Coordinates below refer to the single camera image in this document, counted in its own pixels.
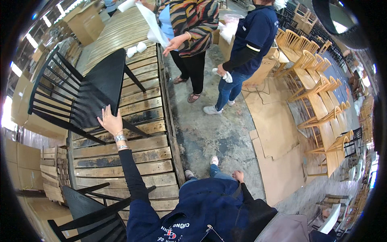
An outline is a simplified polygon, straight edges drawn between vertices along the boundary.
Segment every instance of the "black wooden chair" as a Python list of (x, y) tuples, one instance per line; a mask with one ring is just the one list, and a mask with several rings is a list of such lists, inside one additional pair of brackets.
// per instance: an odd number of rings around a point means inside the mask
[[(345, 143), (344, 144), (344, 152), (345, 152), (345, 158), (347, 157), (350, 157), (354, 154), (356, 154), (356, 145), (355, 145), (355, 141), (356, 140), (359, 140), (359, 139), (362, 139), (363, 138), (363, 132), (361, 130), (361, 127), (358, 128), (358, 129), (355, 129), (353, 131), (353, 138), (348, 142), (348, 143)], [(352, 152), (351, 154), (348, 154), (348, 151), (347, 149), (349, 149), (350, 147), (354, 147), (354, 152)]]
[[(58, 51), (59, 48), (56, 47), (50, 53), (37, 75), (28, 114), (34, 113), (52, 124), (105, 145), (104, 141), (91, 133), (103, 130), (97, 120), (97, 117), (102, 119), (102, 108), (110, 104), (112, 114), (117, 115), (124, 73), (143, 92), (146, 90), (126, 66), (124, 49), (105, 57), (85, 76)], [(140, 136), (149, 137), (124, 119), (122, 122), (124, 128)]]
[[(94, 193), (95, 190), (109, 185), (107, 182), (79, 190), (63, 186), (63, 193), (74, 220), (60, 226), (54, 220), (47, 220), (61, 242), (73, 242), (77, 240), (81, 240), (82, 242), (121, 242), (127, 240), (126, 226), (119, 216), (118, 211), (129, 206), (131, 198), (123, 199)], [(156, 186), (148, 188), (148, 192), (153, 191), (155, 188)], [(86, 196), (86, 194), (102, 198), (104, 204)], [(118, 202), (107, 206), (107, 199)], [(77, 229), (78, 235), (66, 238), (62, 231), (72, 229)]]

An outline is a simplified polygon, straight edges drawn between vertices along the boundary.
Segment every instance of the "hand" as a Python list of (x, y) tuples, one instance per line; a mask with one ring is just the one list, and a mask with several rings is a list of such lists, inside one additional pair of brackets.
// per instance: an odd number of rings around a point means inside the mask
[(225, 71), (225, 70), (223, 69), (223, 63), (218, 65), (218, 71), (217, 71), (217, 72), (218, 72), (218, 74), (221, 75), (221, 76), (224, 76), (224, 75), (226, 74), (227, 71)]
[(181, 34), (179, 36), (176, 36), (174, 37), (173, 39), (170, 40), (167, 48), (165, 48), (164, 52), (163, 52), (163, 55), (164, 56), (167, 56), (168, 53), (171, 51), (171, 50), (176, 50), (177, 48), (179, 48), (179, 46), (186, 40), (188, 40), (190, 38), (190, 36), (187, 34), (187, 33), (184, 33), (184, 34)]
[(243, 183), (243, 172), (234, 171), (232, 176), (233, 178), (235, 178), (235, 180), (239, 181), (240, 183)]
[(106, 106), (106, 109), (102, 109), (102, 120), (97, 117), (98, 122), (104, 129), (106, 129), (112, 135), (116, 135), (122, 131), (122, 117), (120, 110), (118, 110), (117, 117), (114, 117), (111, 113), (110, 104)]

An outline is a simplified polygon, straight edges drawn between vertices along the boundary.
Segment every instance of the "shoe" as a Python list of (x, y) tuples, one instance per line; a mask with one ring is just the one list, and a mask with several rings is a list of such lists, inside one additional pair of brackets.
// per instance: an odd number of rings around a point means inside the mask
[(227, 101), (227, 104), (231, 107), (231, 106), (233, 106), (233, 105), (235, 104), (235, 101), (230, 101), (230, 100), (228, 100), (228, 101)]
[(221, 114), (221, 113), (223, 112), (223, 108), (222, 108), (222, 110), (217, 111), (216, 108), (215, 108), (215, 105), (214, 105), (214, 106), (204, 107), (204, 108), (203, 108), (203, 111), (204, 111), (206, 114), (209, 114), (209, 115), (212, 115), (212, 114)]
[(190, 170), (185, 170), (184, 175), (186, 180), (189, 180), (191, 179), (191, 177), (194, 177), (194, 174)]
[(212, 164), (219, 165), (219, 159), (217, 158), (216, 155), (211, 156), (210, 165), (212, 165)]

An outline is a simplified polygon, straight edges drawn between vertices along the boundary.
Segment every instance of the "black arm sleeve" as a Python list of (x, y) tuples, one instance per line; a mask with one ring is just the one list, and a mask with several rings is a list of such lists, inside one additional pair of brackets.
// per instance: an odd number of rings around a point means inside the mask
[(259, 51), (255, 51), (246, 46), (245, 48), (240, 50), (235, 56), (233, 56), (233, 58), (231, 58), (229, 61), (223, 63), (223, 69), (225, 71), (231, 71), (235, 67), (243, 65), (244, 63), (248, 62), (252, 58), (256, 57), (258, 54), (259, 54)]
[(122, 170), (125, 175), (125, 181), (128, 185), (130, 197), (135, 199), (141, 199), (150, 203), (148, 197), (148, 190), (145, 187), (145, 183), (141, 178), (140, 172), (134, 163), (132, 151), (130, 149), (123, 149), (118, 152), (121, 160)]
[(243, 200), (244, 204), (248, 204), (254, 201), (254, 198), (251, 196), (250, 192), (247, 190), (246, 184), (241, 183), (242, 193), (243, 193)]

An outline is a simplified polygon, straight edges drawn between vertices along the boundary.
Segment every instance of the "striped jacket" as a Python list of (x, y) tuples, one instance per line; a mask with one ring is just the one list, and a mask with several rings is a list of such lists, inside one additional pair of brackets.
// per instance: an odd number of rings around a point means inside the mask
[(159, 25), (159, 15), (165, 6), (170, 5), (170, 16), (175, 36), (188, 31), (192, 38), (180, 45), (180, 57), (191, 57), (208, 49), (212, 43), (211, 32), (219, 23), (217, 0), (159, 0), (154, 13)]

